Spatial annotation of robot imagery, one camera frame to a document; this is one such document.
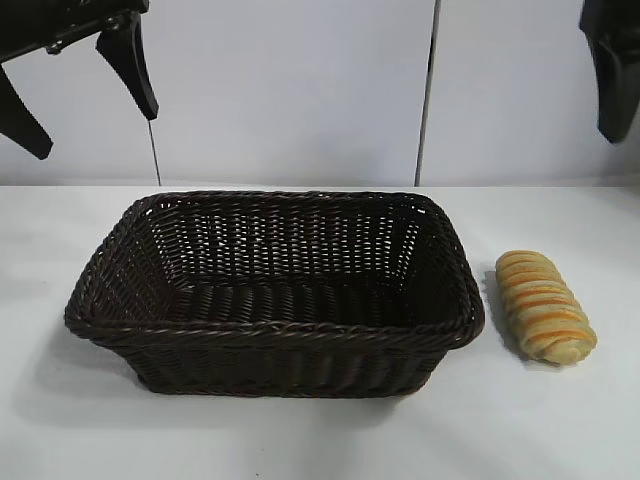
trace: bread roll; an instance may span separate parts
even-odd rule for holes
[[[511,330],[529,357],[571,365],[595,348],[587,316],[547,257],[507,252],[496,262],[496,277]]]

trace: white table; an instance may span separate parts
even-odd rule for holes
[[[640,190],[417,189],[451,217],[483,334],[401,401],[172,397],[69,334],[62,310],[122,211],[156,188],[0,189],[0,479],[640,478]],[[492,316],[505,250],[554,259],[598,332],[523,363]]]

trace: white backdrop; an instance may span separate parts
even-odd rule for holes
[[[596,129],[583,0],[443,0],[423,185],[567,183],[640,173],[640,125]]]
[[[143,16],[170,183],[410,185],[433,0],[154,1]],[[95,38],[7,71],[54,137],[0,140],[0,183],[152,183],[146,121]]]

